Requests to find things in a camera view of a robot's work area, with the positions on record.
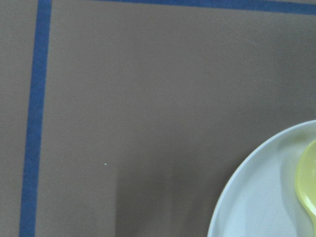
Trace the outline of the white round plate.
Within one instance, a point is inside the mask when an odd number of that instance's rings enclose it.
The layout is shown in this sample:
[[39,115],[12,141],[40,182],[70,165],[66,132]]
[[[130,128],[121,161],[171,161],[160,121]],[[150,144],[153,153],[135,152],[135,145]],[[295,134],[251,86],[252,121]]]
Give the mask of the white round plate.
[[210,237],[312,237],[295,194],[298,160],[316,138],[316,123],[290,127],[256,148],[236,169],[215,206]]

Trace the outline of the yellow plastic spoon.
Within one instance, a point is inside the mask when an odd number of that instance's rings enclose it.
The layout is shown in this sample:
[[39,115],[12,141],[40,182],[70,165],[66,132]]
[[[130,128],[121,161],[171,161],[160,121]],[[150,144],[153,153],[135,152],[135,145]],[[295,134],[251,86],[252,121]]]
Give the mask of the yellow plastic spoon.
[[295,173],[296,196],[316,224],[316,141],[312,141],[303,151]]

